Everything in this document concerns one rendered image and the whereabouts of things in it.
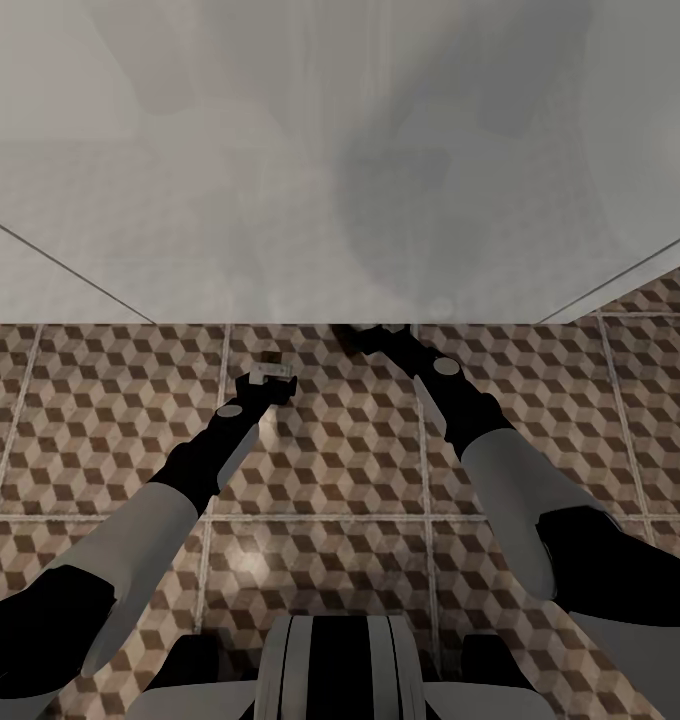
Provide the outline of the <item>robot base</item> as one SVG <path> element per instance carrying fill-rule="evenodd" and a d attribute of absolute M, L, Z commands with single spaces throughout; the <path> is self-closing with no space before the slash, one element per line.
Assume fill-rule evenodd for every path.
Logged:
<path fill-rule="evenodd" d="M 557 720 L 498 635 L 466 635 L 461 669 L 463 681 L 421 669 L 426 720 Z M 259 669 L 230 683 L 218 670 L 214 635 L 181 636 L 123 720 L 254 720 Z"/>

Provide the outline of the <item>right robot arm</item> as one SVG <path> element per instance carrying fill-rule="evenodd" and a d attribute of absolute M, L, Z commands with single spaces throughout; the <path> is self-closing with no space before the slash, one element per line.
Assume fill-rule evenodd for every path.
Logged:
<path fill-rule="evenodd" d="M 535 599 L 551 599 L 665 718 L 680 720 L 680 558 L 628 536 L 610 511 L 537 451 L 497 398 L 410 334 L 411 324 L 355 331 L 413 380 L 462 463 L 504 560 Z"/>

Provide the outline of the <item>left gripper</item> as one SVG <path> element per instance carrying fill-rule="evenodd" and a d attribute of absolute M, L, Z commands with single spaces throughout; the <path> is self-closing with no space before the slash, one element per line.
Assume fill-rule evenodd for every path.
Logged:
<path fill-rule="evenodd" d="M 296 395 L 298 376 L 288 379 L 270 377 L 268 383 L 263 385 L 250 384 L 249 376 L 245 375 L 235 379 L 237 398 L 244 394 L 253 394 L 261 399 L 265 409 L 271 405 L 286 405 L 290 396 Z"/>

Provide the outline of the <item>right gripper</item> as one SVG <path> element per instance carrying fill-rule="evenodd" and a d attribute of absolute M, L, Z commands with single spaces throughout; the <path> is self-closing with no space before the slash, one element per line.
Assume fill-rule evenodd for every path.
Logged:
<path fill-rule="evenodd" d="M 351 324 L 340 324 L 350 343 L 354 348 L 361 346 L 361 352 L 366 356 L 374 354 L 374 352 L 383 352 L 389 360 L 396 363 L 399 352 L 409 343 L 413 341 L 419 342 L 412 334 L 410 334 L 411 324 L 406 324 L 404 329 L 391 333 L 388 329 L 384 330 L 382 324 L 375 325 L 371 329 L 365 331 L 355 331 Z M 420 343 L 420 342 L 419 342 Z"/>

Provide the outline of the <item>robot trunk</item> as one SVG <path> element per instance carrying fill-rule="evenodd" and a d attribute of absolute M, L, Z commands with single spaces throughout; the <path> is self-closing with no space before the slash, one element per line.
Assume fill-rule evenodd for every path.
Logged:
<path fill-rule="evenodd" d="M 426 720 L 403 616 L 278 616 L 258 669 L 254 720 Z"/>

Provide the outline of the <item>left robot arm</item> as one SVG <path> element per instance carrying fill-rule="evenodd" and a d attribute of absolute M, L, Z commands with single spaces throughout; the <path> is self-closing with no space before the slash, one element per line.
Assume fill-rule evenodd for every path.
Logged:
<path fill-rule="evenodd" d="M 35 720 L 75 677 L 92 677 L 119 652 L 211 497 L 257 444 L 265 409 L 286 405 L 297 382 L 295 366 L 252 362 L 207 429 L 0 601 L 0 720 Z"/>

